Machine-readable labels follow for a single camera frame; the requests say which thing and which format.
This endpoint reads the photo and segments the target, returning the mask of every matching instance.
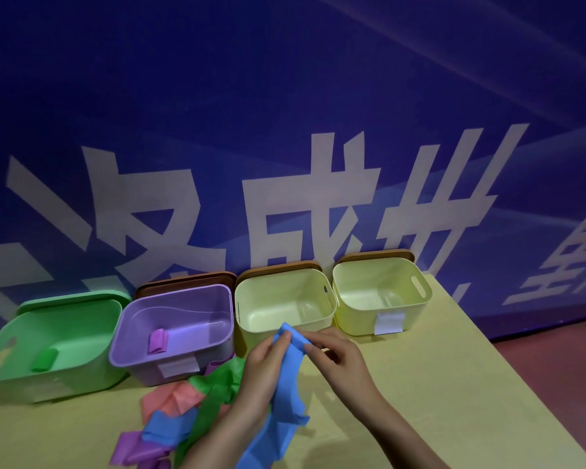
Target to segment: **hand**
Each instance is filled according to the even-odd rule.
[[[276,342],[270,336],[252,349],[245,359],[241,386],[233,408],[237,407],[249,415],[254,423],[262,421],[269,410],[269,402],[280,377],[282,359],[290,342],[289,331]]]
[[[341,331],[330,327],[301,334],[314,344],[304,345],[306,355],[360,422],[368,426],[378,412],[391,408],[375,386],[360,349]]]

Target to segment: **box lid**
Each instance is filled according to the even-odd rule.
[[[414,263],[415,256],[414,253],[412,253],[407,248],[394,248],[391,250],[379,250],[372,252],[355,252],[349,253],[339,258],[334,265],[336,266],[339,263],[344,263],[346,261],[372,260],[375,258],[405,258],[406,260],[410,260]]]
[[[273,275],[274,273],[283,273],[285,271],[295,271],[303,269],[315,269],[323,271],[321,265],[314,260],[293,261],[291,263],[282,263],[280,265],[261,266],[244,271],[237,278],[237,286],[243,280],[256,278],[258,276]]]
[[[160,281],[151,281],[137,288],[135,299],[145,298],[155,294],[161,294],[170,291],[187,290],[189,288],[199,288],[200,286],[209,286],[211,284],[223,284],[230,291],[234,291],[234,282],[237,275],[229,271],[216,271],[213,273],[202,273],[200,275],[181,276],[177,278],[162,279]]]
[[[76,303],[104,301],[106,299],[114,299],[117,301],[122,309],[132,301],[131,297],[125,292],[104,290],[104,291],[88,291],[77,294],[66,294],[65,296],[53,296],[52,298],[31,299],[22,303],[17,309],[17,315],[21,316],[29,311],[43,311],[49,307],[73,305]]]

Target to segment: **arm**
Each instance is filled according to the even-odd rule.
[[[290,340],[291,334],[285,332],[274,344],[270,336],[252,349],[230,410],[189,449],[180,469],[232,469],[237,465],[265,422]]]
[[[306,354],[395,469],[449,469],[375,386],[360,349],[336,328],[302,332]]]

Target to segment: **red floor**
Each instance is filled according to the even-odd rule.
[[[586,451],[586,322],[495,347]]]

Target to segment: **yellow plastic box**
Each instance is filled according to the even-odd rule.
[[[337,262],[332,288],[336,322],[352,336],[410,329],[432,297],[432,288],[408,250],[361,252]]]
[[[326,328],[336,310],[330,282],[314,261],[247,270],[237,279],[234,299],[248,351],[285,322],[301,331]]]

